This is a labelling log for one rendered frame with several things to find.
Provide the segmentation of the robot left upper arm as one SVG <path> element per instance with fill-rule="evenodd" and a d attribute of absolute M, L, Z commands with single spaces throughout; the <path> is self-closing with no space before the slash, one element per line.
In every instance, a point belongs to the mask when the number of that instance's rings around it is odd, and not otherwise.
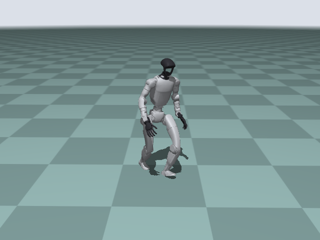
<path fill-rule="evenodd" d="M 178 91 L 179 91 L 179 85 L 180 85 L 180 80 L 178 78 L 176 78 L 175 76 L 172 76 L 174 78 L 174 87 L 172 90 L 172 95 L 171 98 L 173 101 L 179 100 L 179 95 L 178 95 Z"/>

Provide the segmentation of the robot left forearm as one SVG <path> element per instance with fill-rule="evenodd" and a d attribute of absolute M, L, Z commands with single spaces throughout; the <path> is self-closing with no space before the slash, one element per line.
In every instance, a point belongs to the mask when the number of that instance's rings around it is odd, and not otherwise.
<path fill-rule="evenodd" d="M 179 95 L 179 94 L 178 94 Z M 174 111 L 175 111 L 175 115 L 178 117 L 177 113 L 181 113 L 181 109 L 180 109 L 180 96 L 179 96 L 179 100 L 175 100 L 173 101 L 174 104 Z M 182 114 L 182 113 L 181 113 Z"/>

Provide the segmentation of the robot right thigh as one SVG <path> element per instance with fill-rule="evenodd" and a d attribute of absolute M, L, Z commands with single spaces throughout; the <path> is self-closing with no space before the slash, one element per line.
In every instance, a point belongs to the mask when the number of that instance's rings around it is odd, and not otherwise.
<path fill-rule="evenodd" d="M 148 115 L 149 119 L 150 119 L 150 122 L 151 124 L 153 125 L 153 122 L 152 122 L 152 115 Z M 153 148 L 153 142 L 154 142 L 154 136 L 148 136 L 147 135 L 147 131 L 146 131 L 146 125 L 144 124 L 144 121 L 143 121 L 143 118 L 140 119 L 140 123 L 143 125 L 143 135 L 144 135 L 144 139 L 145 139 L 145 147 L 146 147 L 146 150 L 147 150 L 147 154 L 150 154 L 154 151 L 154 148 Z M 154 129 L 154 128 L 153 128 Z M 151 131 L 150 131 L 151 132 Z M 153 132 L 153 131 L 152 131 Z M 153 132 L 154 133 L 154 132 Z M 149 133 L 148 133 L 149 134 Z M 150 135 L 150 134 L 149 134 Z"/>

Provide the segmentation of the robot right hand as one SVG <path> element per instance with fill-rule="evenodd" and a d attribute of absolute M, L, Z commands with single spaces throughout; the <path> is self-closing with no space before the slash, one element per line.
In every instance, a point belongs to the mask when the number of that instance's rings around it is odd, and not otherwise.
<path fill-rule="evenodd" d="M 147 133 L 147 135 L 148 135 L 149 137 L 155 136 L 155 135 L 153 134 L 153 132 L 154 132 L 155 134 L 157 134 L 157 133 L 154 131 L 154 129 L 153 129 L 153 127 L 154 127 L 155 129 L 157 129 L 157 127 L 154 126 L 154 125 L 151 123 L 149 117 L 147 117 L 147 121 L 145 121 L 144 124 L 145 124 L 146 133 Z M 152 132 L 152 131 L 153 131 L 153 132 Z M 150 135 L 149 135 L 149 134 L 150 134 Z M 152 136 L 152 135 L 153 135 L 153 136 Z"/>

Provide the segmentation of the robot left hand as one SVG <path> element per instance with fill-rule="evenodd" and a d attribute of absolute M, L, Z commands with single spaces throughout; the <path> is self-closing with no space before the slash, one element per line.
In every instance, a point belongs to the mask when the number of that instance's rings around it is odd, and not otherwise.
<path fill-rule="evenodd" d="M 186 123 L 185 119 L 183 118 L 183 115 L 180 112 L 178 112 L 177 115 L 178 115 L 178 118 L 180 118 L 181 121 L 183 122 L 183 128 L 185 130 L 187 128 L 187 123 Z"/>

